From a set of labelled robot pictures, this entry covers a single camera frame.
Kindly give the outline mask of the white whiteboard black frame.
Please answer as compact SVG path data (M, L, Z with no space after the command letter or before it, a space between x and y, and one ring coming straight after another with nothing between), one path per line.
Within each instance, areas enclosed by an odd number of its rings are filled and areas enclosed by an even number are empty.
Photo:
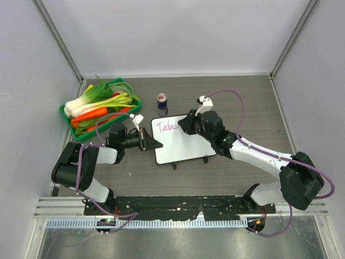
M180 161L203 159L216 155L211 144L200 135L187 135L178 125L178 121L186 115L159 117L151 120L153 138L163 147L155 149L156 163L159 165Z

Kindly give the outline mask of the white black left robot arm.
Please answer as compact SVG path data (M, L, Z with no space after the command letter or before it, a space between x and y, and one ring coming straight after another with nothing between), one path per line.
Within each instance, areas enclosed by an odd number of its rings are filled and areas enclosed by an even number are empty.
M96 165L119 164L128 148L148 151L162 147L144 127L128 132L123 123L115 122L105 146L69 142L52 170L51 180L81 194L90 209L109 215L115 212L116 200L113 191L95 179Z

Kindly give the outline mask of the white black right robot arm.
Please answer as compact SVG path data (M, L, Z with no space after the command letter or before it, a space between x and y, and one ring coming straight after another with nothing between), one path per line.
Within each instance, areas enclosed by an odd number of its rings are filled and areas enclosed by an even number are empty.
M248 142L226 130L215 111L189 114L178 121L188 135L198 134L211 145L216 154L242 161L275 176L278 181L254 184L246 193L243 205L249 213L256 213L264 205L287 202L298 210L306 210L325 185L321 174L314 171L308 155L283 154Z

